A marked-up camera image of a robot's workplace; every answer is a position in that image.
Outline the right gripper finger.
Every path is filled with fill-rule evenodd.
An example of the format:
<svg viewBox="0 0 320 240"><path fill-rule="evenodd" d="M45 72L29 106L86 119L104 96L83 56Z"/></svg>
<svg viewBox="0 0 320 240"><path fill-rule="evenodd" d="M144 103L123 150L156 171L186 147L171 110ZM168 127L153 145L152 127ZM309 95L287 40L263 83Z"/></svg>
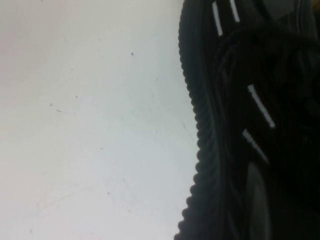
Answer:
<svg viewBox="0 0 320 240"><path fill-rule="evenodd" d="M245 199L248 209L250 240L271 240L272 223L267 188L258 166L251 162L247 169Z"/></svg>

